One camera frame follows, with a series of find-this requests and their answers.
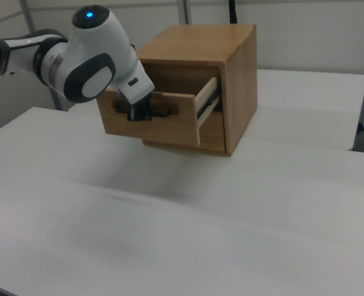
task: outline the drawer handle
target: drawer handle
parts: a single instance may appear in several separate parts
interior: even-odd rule
[[[131,105],[129,104],[128,105],[128,109],[124,109],[122,108],[122,106],[120,106],[120,104],[117,104],[116,107],[115,107],[115,111],[116,113],[121,113],[121,114],[129,114],[130,113],[130,110],[131,110]],[[172,112],[171,112],[171,109],[167,109],[167,111],[164,111],[164,112],[160,112],[160,111],[155,111],[155,110],[151,110],[150,112],[150,115],[152,117],[167,117],[168,115],[170,115]]]
[[[201,117],[202,113],[208,108],[210,105],[213,104],[213,102],[216,100],[218,96],[221,94],[221,88],[217,88],[209,97],[209,99],[205,102],[205,104],[199,109],[199,111],[196,113],[197,119]]]

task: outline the cabinet top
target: cabinet top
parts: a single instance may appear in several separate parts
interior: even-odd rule
[[[255,25],[173,25],[140,48],[144,64],[224,65]]]

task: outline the cabinet side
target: cabinet side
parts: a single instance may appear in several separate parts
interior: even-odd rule
[[[220,70],[227,153],[235,150],[257,109],[257,33],[246,37]]]

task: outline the drawer front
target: drawer front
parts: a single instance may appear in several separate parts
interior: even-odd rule
[[[124,104],[123,100],[117,92],[106,90],[97,98],[105,132],[159,144],[200,145],[194,95],[153,93],[150,101],[153,110],[166,105],[171,114],[150,121],[127,121],[126,114],[115,111],[118,104]]]

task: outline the white wall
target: white wall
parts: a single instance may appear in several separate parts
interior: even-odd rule
[[[71,31],[73,14],[79,7],[92,3],[90,0],[28,1],[37,29],[55,28],[66,36]],[[103,0],[95,4],[111,9],[136,47],[149,42],[168,26],[179,23],[175,0]]]
[[[240,4],[237,14],[257,25],[260,68],[364,74],[364,1]],[[193,5],[192,20],[228,23],[228,6]]]
[[[20,12],[18,0],[0,1],[0,19]],[[23,14],[0,22],[0,38],[29,33]],[[0,128],[33,106],[54,109],[47,88],[30,73],[0,76]]]

